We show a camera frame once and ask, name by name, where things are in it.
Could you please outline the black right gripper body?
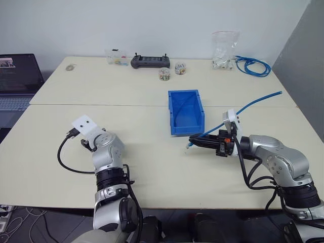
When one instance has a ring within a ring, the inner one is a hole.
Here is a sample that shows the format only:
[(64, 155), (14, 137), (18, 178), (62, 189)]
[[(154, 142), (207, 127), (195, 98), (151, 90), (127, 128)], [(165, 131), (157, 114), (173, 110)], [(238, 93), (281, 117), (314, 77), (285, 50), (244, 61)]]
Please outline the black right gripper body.
[(228, 157), (233, 155), (235, 140), (233, 135), (237, 135), (237, 132), (228, 132), (227, 130), (219, 130), (217, 135), (216, 155), (221, 157)]

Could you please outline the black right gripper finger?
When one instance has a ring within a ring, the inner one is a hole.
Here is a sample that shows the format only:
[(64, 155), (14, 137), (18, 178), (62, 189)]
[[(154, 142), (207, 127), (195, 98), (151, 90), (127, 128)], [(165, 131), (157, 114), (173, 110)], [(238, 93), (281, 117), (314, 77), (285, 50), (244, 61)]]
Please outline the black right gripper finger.
[(210, 148), (217, 150), (218, 149), (218, 142), (210, 142), (210, 141), (193, 141), (191, 142), (192, 145), (196, 145), (198, 147), (203, 148)]
[(219, 140), (218, 135), (211, 134), (195, 134), (189, 137), (189, 142), (217, 142)]

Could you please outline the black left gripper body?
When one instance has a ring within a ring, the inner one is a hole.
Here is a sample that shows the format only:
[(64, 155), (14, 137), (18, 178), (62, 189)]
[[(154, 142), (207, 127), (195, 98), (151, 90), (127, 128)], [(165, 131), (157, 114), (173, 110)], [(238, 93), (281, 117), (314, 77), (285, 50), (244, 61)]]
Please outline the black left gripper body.
[(96, 148), (91, 148), (90, 147), (90, 144), (89, 144), (89, 141), (88, 140), (85, 140), (85, 139), (81, 139), (80, 141), (81, 145), (86, 148), (87, 150), (89, 150), (90, 152), (95, 152), (96, 151)]

